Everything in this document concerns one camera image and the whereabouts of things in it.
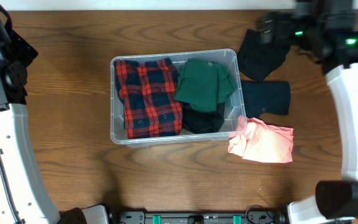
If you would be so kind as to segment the red navy plaid cloth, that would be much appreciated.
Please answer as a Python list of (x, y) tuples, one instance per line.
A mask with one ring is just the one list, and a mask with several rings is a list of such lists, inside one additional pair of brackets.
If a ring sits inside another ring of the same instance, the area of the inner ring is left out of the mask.
[(175, 100), (178, 71), (170, 58), (139, 63), (116, 60), (117, 97), (124, 106), (129, 139), (176, 136), (182, 129), (182, 104)]

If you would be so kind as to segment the dark green garment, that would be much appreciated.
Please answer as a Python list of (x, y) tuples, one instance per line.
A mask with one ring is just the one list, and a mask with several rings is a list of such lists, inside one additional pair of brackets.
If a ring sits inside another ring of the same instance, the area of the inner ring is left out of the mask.
[(234, 77), (225, 66), (191, 58), (180, 67), (174, 99), (206, 113), (216, 111), (218, 104), (224, 103), (237, 89)]

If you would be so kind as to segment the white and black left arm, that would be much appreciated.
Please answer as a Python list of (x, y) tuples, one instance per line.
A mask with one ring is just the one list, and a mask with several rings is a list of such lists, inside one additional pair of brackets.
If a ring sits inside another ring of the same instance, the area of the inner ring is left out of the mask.
[(28, 130), (27, 67), (38, 52), (0, 5), (0, 223), (108, 223), (105, 206), (60, 213), (45, 188)]

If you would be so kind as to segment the black garment with tag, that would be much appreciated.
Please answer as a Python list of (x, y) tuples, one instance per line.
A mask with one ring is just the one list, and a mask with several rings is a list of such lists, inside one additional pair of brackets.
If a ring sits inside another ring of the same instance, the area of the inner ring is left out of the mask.
[(264, 81), (285, 61), (289, 45), (263, 44), (260, 34), (248, 29), (237, 54), (239, 71), (257, 82)]

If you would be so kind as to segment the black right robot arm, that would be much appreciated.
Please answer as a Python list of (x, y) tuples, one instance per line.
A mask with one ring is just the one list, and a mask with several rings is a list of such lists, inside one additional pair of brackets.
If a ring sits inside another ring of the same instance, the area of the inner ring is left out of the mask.
[(352, 1), (297, 1), (292, 12), (260, 18), (260, 39), (295, 45), (321, 65), (334, 98), (342, 144), (341, 180), (322, 180), (313, 196), (287, 206), (287, 223), (350, 223), (358, 218), (358, 29)]

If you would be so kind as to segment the dark navy garment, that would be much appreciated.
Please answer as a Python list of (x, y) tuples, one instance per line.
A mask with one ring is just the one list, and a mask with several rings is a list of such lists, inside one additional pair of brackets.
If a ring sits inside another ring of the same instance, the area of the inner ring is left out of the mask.
[(288, 82), (241, 81), (241, 87), (248, 118), (260, 118), (264, 113), (289, 114), (291, 88)]

